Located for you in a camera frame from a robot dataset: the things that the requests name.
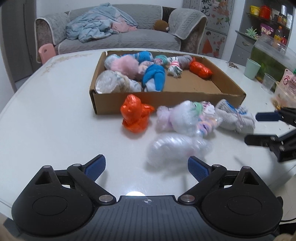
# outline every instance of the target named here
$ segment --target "fish tank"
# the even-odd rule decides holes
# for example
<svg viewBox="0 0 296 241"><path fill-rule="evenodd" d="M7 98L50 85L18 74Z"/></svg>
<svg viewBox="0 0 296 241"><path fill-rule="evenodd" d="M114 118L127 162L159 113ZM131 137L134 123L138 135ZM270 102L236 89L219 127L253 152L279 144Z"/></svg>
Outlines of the fish tank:
<svg viewBox="0 0 296 241"><path fill-rule="evenodd" d="M256 79L260 82L265 73L271 75L276 81L281 81L285 69L291 72L296 69L295 52L266 34L256 41L250 59L261 65L256 75Z"/></svg>

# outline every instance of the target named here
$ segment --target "green water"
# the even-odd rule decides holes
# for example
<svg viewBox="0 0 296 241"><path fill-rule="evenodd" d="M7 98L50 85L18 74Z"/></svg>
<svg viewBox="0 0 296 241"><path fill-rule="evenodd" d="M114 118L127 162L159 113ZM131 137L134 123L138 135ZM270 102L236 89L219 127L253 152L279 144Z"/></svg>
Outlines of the green water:
<svg viewBox="0 0 296 241"><path fill-rule="evenodd" d="M260 82L262 82L264 78L264 73L270 74L276 81L281 81L285 69L287 69L287 67L283 66L274 58L255 47L252 49L250 59L261 65L256 75L256 79Z"/></svg>

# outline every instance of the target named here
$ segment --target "red plastic bag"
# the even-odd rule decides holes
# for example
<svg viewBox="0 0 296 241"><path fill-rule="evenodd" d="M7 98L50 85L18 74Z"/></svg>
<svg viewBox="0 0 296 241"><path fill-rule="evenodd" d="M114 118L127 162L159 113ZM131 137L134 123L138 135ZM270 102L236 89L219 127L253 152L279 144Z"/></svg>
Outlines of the red plastic bag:
<svg viewBox="0 0 296 241"><path fill-rule="evenodd" d="M189 70L190 72L198 75L199 71L204 68L205 66L200 63L200 62L197 62L195 58L193 58L193 61L189 64Z"/></svg>
<svg viewBox="0 0 296 241"><path fill-rule="evenodd" d="M141 133L146 130L149 115L153 111L153 106L142 104L137 96L130 94L126 97L120 108L123 116L122 124L127 130L133 133Z"/></svg>
<svg viewBox="0 0 296 241"><path fill-rule="evenodd" d="M198 72L198 76L202 79L209 79L212 77L212 75L213 72L207 67L201 68Z"/></svg>

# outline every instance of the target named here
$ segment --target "green cup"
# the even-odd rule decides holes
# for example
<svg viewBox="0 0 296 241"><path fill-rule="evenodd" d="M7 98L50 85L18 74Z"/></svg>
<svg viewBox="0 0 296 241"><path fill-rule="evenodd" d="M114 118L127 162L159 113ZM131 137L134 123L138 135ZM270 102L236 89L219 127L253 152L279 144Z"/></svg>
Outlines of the green cup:
<svg viewBox="0 0 296 241"><path fill-rule="evenodd" d="M252 80L255 78L260 68L261 68L260 64L248 58L246 69L244 70L244 75Z"/></svg>

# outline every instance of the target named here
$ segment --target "gray sofa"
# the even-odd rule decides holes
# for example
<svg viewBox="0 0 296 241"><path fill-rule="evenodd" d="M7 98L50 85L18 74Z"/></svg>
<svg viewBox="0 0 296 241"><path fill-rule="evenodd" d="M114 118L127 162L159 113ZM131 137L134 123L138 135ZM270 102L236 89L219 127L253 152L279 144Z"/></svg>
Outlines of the gray sofa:
<svg viewBox="0 0 296 241"><path fill-rule="evenodd" d="M35 21L36 49L52 43L56 54L73 53L105 48L151 48L198 53L207 17L194 9L174 9L156 5L115 4L138 23L138 29L128 33L113 34L105 39L81 43L66 39L66 25L89 8L51 14ZM154 23L162 19L169 23L169 32L153 30Z"/></svg>

